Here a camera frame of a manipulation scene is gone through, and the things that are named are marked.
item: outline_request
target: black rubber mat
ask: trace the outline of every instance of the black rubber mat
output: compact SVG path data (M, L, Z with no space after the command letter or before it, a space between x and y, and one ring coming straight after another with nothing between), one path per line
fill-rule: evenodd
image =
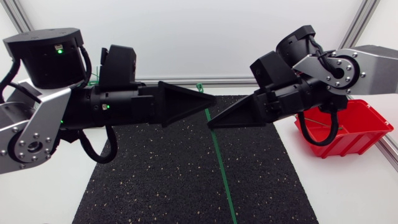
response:
M219 96L210 113L241 97ZM97 164L74 223L233 223L204 112L114 129L119 154ZM238 223L318 223L272 124L216 133Z

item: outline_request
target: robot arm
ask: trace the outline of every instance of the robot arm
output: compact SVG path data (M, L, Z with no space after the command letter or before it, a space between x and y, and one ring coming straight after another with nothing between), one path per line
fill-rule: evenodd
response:
M112 45L102 50L99 83L88 85L91 64L78 29L35 30L4 40L14 64L0 83L16 90L0 99L0 174L43 164L61 139L80 140L96 162L112 161L118 145L112 126L161 124L215 104L215 97L159 82L135 81L136 53ZM85 60L83 66L80 52ZM23 61L29 79L11 83ZM83 129L106 127L111 152L97 155Z
M260 89L215 116L210 128L265 126L298 114L305 139L326 146L338 132L337 112L346 109L347 94L397 93L398 51L365 45L324 52L315 31L303 26L284 38L276 52L257 59L250 69ZM313 107L330 113L329 136L315 142L303 111Z

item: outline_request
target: green tape line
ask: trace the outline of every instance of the green tape line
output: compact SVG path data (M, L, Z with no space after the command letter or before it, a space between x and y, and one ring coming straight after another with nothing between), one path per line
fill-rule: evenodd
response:
M204 92L203 85L201 83L197 84L197 88L200 93ZM210 121L211 116L210 116L209 109L205 109L205 113L206 113L207 121ZM232 221L234 222L234 224L237 224L235 211L234 211L234 205L232 204L231 193L229 192L228 181L226 180L224 164L223 164L223 160L221 158L221 151L220 151L220 147L218 146L216 133L214 132L213 129L210 130L210 133L211 133L211 138L213 139L214 148L216 149L216 154L217 154L218 164L220 165L221 175L223 176L223 182L224 182L226 196L228 198L229 209L231 210Z

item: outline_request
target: black cable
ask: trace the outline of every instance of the black cable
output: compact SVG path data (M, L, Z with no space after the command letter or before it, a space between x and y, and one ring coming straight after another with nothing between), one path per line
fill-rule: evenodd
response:
M319 45L313 36L310 35L310 42L311 44L316 47L318 50L316 51L316 55L318 57L319 62L321 63L322 67L325 68L328 72L330 72L334 77L338 76L337 69L332 65L332 62L328 59L327 53L323 51L321 45Z
M21 65L21 61L16 59L13 61L10 71L3 78L0 83L0 103L4 103L4 98L2 97L2 93L6 86L12 81L12 79L17 75L19 67Z
M16 83L10 82L8 83L9 86L14 87L15 89L21 91L23 94L25 94L26 96L28 96L29 98L31 98L32 100L41 103L42 101L35 95L33 95L31 92L29 92L25 87L20 86Z
M333 140L335 139L337 132L338 132L337 111L332 112L330 114L330 117L331 117L331 129L330 129L330 133L329 133L328 137L323 141L317 142L317 141L313 140L311 138L310 134L308 133L307 126L305 125L304 112L299 112L298 120L300 121L300 127L303 132L303 136L304 136L305 140L307 140L309 143L316 145L316 146L327 146L331 142L333 142Z
M105 164L111 162L115 157L116 154L118 153L118 140L116 139L116 135L113 131L112 126L105 126L106 128L106 135L108 136L109 143L111 145L111 151L107 156L100 156L98 155L94 149L93 146L90 143L90 140L88 140L87 136L84 134L83 130L78 130L78 137L81 143L81 146L87 153L87 155L92 158L95 162L98 162L100 164Z
M88 82L90 81L92 67L91 67L90 57L88 56L86 49L83 46L81 46L80 51L86 63L86 77L85 81L79 86L79 88L84 88L87 86Z

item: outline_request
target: red plastic bin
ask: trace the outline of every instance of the red plastic bin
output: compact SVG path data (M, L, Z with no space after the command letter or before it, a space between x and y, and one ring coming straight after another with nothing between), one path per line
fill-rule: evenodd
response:
M330 114L316 108L304 111L305 124L312 139L324 140L330 132ZM375 109L363 100L349 100L347 109L338 112L339 131L333 142L327 146L311 146L313 153L322 157L345 156L358 153L362 155L374 143L394 128ZM301 132L297 118L296 126Z

